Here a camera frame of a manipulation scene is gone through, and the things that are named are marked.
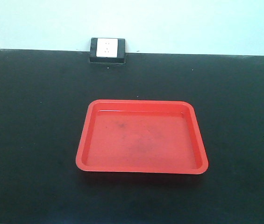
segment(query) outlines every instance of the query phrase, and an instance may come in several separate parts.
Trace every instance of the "electrical outlet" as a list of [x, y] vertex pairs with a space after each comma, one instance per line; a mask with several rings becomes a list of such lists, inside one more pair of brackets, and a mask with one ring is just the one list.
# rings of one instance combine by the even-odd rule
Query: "electrical outlet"
[[97, 57], [117, 57], [118, 39], [98, 38]]
[[91, 38], [89, 62], [125, 63], [126, 40], [116, 38]]

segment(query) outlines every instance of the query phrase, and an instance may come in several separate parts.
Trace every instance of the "black table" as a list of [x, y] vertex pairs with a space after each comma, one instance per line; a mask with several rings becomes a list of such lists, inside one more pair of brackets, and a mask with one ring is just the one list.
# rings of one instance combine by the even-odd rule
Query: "black table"
[[[0, 223], [264, 224], [264, 56], [0, 51]], [[75, 155], [96, 99], [182, 100], [202, 175], [89, 173]]]

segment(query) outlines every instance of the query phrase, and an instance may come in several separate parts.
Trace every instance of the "tray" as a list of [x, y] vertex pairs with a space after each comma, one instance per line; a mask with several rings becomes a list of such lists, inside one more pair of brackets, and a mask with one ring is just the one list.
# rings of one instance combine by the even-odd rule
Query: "tray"
[[76, 156], [84, 171], [201, 174], [208, 167], [193, 107], [182, 101], [93, 101]]

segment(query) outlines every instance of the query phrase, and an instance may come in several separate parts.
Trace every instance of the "dark stain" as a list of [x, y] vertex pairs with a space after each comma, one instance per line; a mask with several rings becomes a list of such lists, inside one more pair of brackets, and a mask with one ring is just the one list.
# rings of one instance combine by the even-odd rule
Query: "dark stain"
[[122, 124], [118, 124], [118, 126], [119, 126], [120, 128], [125, 128], [125, 127], [126, 127], [126, 124], [122, 123]]

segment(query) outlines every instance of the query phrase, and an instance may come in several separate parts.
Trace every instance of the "white wall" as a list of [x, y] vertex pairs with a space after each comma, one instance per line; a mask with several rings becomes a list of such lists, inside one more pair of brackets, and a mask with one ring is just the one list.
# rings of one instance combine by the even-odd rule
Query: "white wall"
[[127, 52], [264, 55], [264, 0], [0, 0], [0, 47], [89, 51], [91, 37]]

